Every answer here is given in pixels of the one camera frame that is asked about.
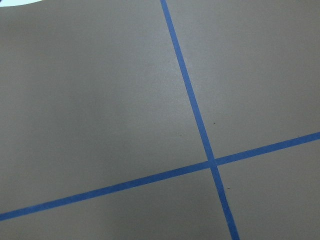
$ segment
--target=gray floor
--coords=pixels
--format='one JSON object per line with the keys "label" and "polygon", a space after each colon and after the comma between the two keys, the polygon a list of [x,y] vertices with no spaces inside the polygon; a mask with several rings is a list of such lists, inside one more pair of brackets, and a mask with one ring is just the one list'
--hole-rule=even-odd
{"label": "gray floor", "polygon": [[[318,1],[167,3],[216,157],[319,132]],[[159,0],[44,0],[0,23],[0,213],[207,160]],[[315,141],[219,167],[241,239],[317,239],[319,156]],[[0,232],[231,239],[209,170]]]}

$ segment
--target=blue tape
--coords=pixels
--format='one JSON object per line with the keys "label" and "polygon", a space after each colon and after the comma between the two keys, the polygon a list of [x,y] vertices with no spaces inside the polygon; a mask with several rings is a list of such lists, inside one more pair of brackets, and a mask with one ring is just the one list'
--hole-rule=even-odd
{"label": "blue tape", "polygon": [[248,159],[248,158],[251,158],[254,156],[258,156],[258,155],[262,155],[262,154],[266,154],[266,153],[271,153],[274,151],[290,148],[290,147],[297,146],[300,144],[309,143],[309,142],[312,142],[315,140],[320,140],[320,132],[316,132],[316,133],[312,133],[309,135],[297,137],[297,138],[294,138],[291,140],[286,140],[286,141],[278,142],[275,144],[255,148],[255,149],[248,150],[248,151],[239,152],[239,153],[233,154],[233,155],[220,157],[220,158],[216,159],[216,163],[218,166],[223,165],[223,164],[228,164],[228,163],[232,163],[232,162],[239,161],[242,159]]}
{"label": "blue tape", "polygon": [[[320,132],[313,133],[313,134],[306,135],[306,136],[301,136],[301,137],[294,138],[291,140],[278,142],[276,144],[272,144],[272,145],[268,145],[268,146],[259,147],[259,148],[253,149],[253,150],[244,151],[244,152],[240,152],[237,154],[220,157],[220,158],[217,158],[216,161],[218,162],[218,165],[223,165],[223,164],[251,158],[254,156],[274,152],[277,150],[286,149],[289,147],[305,144],[305,143],[316,141],[316,140],[320,140]],[[215,165],[214,162],[209,162],[209,161],[200,162],[197,164],[173,169],[170,171],[165,171],[165,172],[154,174],[151,176],[142,177],[142,178],[135,179],[132,181],[127,181],[127,182],[123,182],[120,184],[107,186],[107,187],[100,188],[97,190],[92,190],[92,191],[84,192],[81,194],[68,196],[65,198],[61,198],[61,199],[57,199],[57,200],[53,200],[53,201],[49,201],[49,202],[44,202],[44,203],[41,203],[38,205],[33,205],[33,206],[17,209],[14,211],[1,213],[0,214],[0,221],[18,218],[18,217],[21,217],[24,215],[33,214],[33,213],[41,212],[44,210],[49,210],[49,209],[61,207],[64,205],[80,202],[83,200],[93,199],[93,198],[100,197],[103,195],[112,194],[115,192],[135,188],[135,187],[150,184],[150,183],[155,183],[158,181],[178,177],[178,176],[185,175],[185,174],[190,174],[193,172],[212,168],[214,165]]]}
{"label": "blue tape", "polygon": [[190,78],[189,78],[189,74],[188,74],[188,70],[187,70],[187,67],[186,67],[186,63],[185,63],[183,54],[181,52],[181,48],[180,48],[180,45],[179,45],[179,41],[178,41],[178,38],[177,38],[175,27],[174,27],[174,24],[172,22],[172,19],[171,19],[171,16],[170,16],[170,12],[169,12],[169,9],[168,9],[168,5],[167,5],[166,0],[160,0],[160,2],[161,2],[161,5],[162,5],[162,9],[163,9],[164,17],[165,17],[165,20],[166,20],[166,24],[168,26],[169,33],[170,33],[170,36],[171,36],[171,40],[172,40],[172,43],[173,43],[175,55],[176,55],[176,58],[178,60],[179,67],[180,67],[180,70],[181,70],[181,73],[182,73],[182,78],[183,78],[183,81],[184,81],[186,92],[187,92],[188,97],[189,97],[189,101],[190,101],[191,108],[192,108],[192,111],[193,111],[193,115],[194,115],[194,118],[195,118],[195,121],[196,121],[196,125],[197,125],[199,133],[200,133],[200,137],[201,137],[201,140],[202,140],[204,151],[205,151],[205,154],[206,154],[208,162],[212,163],[212,167],[210,169],[211,169],[211,173],[212,173],[212,176],[213,176],[213,179],[214,179],[215,187],[216,187],[216,189],[218,191],[218,195],[219,195],[220,202],[221,202],[222,209],[223,209],[223,213],[224,213],[224,216],[225,216],[225,219],[226,219],[229,231],[230,231],[230,235],[231,235],[233,240],[238,240],[240,238],[239,238],[238,230],[237,230],[237,227],[236,227],[236,223],[235,223],[234,217],[233,217],[233,215],[231,213],[231,210],[230,210],[227,198],[226,198],[224,185],[223,185],[223,182],[222,182],[222,179],[221,179],[221,176],[220,176],[220,173],[219,173],[216,161],[215,161],[214,153],[213,153],[211,145],[210,145],[210,141],[209,141],[209,138],[208,138],[208,135],[207,135],[207,131],[206,131],[206,128],[205,128],[204,121],[203,121],[203,119],[201,117],[200,109],[199,109],[199,106],[198,106],[198,103],[197,103],[197,100],[196,100],[196,96],[195,96],[195,93],[194,93],[194,90],[193,90],[193,87],[192,87],[192,84],[191,84],[191,81],[190,81]]}

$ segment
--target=white curved edge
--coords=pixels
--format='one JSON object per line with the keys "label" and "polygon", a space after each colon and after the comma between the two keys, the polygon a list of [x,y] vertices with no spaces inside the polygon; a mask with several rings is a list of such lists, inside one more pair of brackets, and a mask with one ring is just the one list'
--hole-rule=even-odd
{"label": "white curved edge", "polygon": [[26,4],[33,4],[42,0],[1,0],[0,7],[12,7]]}

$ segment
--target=gray tile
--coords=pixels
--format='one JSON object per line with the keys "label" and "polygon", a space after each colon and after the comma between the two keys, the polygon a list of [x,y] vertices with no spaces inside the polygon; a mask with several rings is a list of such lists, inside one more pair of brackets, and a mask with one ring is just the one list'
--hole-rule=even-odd
{"label": "gray tile", "polygon": [[319,238],[319,159],[318,140],[219,166],[241,239]]}
{"label": "gray tile", "polygon": [[0,223],[11,240],[227,240],[209,170]]}
{"label": "gray tile", "polygon": [[216,157],[319,131],[319,1],[168,7]]}
{"label": "gray tile", "polygon": [[46,0],[0,22],[0,212],[206,159],[158,0]]}

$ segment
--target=blue grout line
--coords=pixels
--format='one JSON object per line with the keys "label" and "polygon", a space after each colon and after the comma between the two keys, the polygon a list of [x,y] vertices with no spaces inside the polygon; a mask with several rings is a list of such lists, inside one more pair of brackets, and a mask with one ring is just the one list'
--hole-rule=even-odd
{"label": "blue grout line", "polygon": [[[293,146],[309,143],[309,142],[316,141],[316,140],[320,140],[320,132],[301,136],[301,137],[294,138],[291,140],[278,142],[278,143],[268,145],[268,146],[259,147],[259,148],[253,149],[253,150],[243,151],[243,152],[240,152],[237,154],[220,157],[220,158],[217,158],[216,161],[218,162],[218,165],[223,165],[223,164],[232,163],[235,161],[251,158],[254,156],[258,156],[258,155],[267,154],[267,153],[274,152],[277,150],[286,149],[286,148],[290,148]],[[76,203],[76,202],[80,202],[80,201],[84,201],[84,200],[88,200],[88,199],[93,199],[93,198],[100,197],[103,195],[116,193],[116,192],[123,191],[126,189],[131,189],[131,188],[139,187],[142,185],[155,183],[158,181],[182,176],[185,174],[190,174],[193,172],[201,171],[204,169],[211,168],[212,164],[213,164],[212,162],[208,162],[208,161],[200,162],[200,163],[196,163],[193,165],[189,165],[189,166],[165,171],[162,173],[157,173],[154,175],[142,177],[139,179],[119,183],[116,185],[107,186],[104,188],[80,193],[80,194],[73,195],[73,196],[64,197],[64,198],[49,201],[49,202],[44,202],[44,203],[41,203],[38,205],[33,205],[33,206],[1,213],[0,214],[0,222],[4,221],[4,220],[8,220],[8,219],[18,218],[18,217],[21,217],[24,215],[29,215],[29,214],[61,207],[64,205],[69,205],[72,203]]]}
{"label": "blue grout line", "polygon": [[274,143],[271,145],[251,149],[248,151],[239,152],[239,153],[236,153],[233,155],[220,157],[220,158],[216,159],[216,163],[218,166],[223,165],[223,164],[228,164],[228,163],[232,163],[232,162],[239,161],[242,159],[247,159],[247,158],[251,158],[254,156],[258,156],[258,155],[262,155],[262,154],[266,154],[266,153],[271,153],[271,152],[278,151],[281,149],[286,149],[289,147],[297,146],[300,144],[309,143],[309,142],[319,140],[319,139],[320,139],[320,132],[316,132],[316,133],[312,133],[309,135],[300,136],[300,137],[297,137],[297,138],[294,138],[291,140],[286,140],[286,141]]}
{"label": "blue grout line", "polygon": [[230,231],[230,235],[231,235],[232,240],[239,240],[240,237],[238,234],[237,226],[236,226],[234,217],[232,215],[231,209],[230,209],[228,201],[227,201],[224,185],[223,185],[220,173],[219,173],[218,166],[215,161],[214,153],[213,153],[211,145],[210,145],[210,141],[209,141],[209,138],[207,135],[205,124],[202,119],[200,109],[199,109],[199,106],[197,103],[197,99],[196,99],[196,96],[195,96],[195,93],[194,93],[194,90],[193,90],[193,87],[192,87],[192,84],[191,84],[191,81],[189,78],[188,70],[186,67],[186,63],[185,63],[183,54],[181,52],[181,48],[179,45],[179,41],[177,38],[175,27],[174,27],[174,24],[173,24],[171,16],[170,16],[170,11],[169,11],[166,0],[160,0],[160,2],[162,5],[166,24],[168,26],[168,30],[169,30],[169,33],[170,33],[170,36],[172,39],[175,55],[178,60],[179,67],[180,67],[180,70],[182,73],[182,78],[183,78],[184,85],[185,85],[185,88],[186,88],[186,91],[187,91],[187,94],[189,97],[189,101],[191,104],[193,115],[194,115],[198,130],[199,130],[199,133],[200,133],[200,137],[202,140],[204,151],[205,151],[208,162],[212,163],[212,166],[210,169],[211,169],[211,173],[212,173],[213,180],[215,183],[215,187],[217,189],[217,192],[218,192],[218,195],[220,198],[220,202],[221,202],[223,213],[224,213],[224,216],[225,216],[225,219],[226,219],[229,231]]}

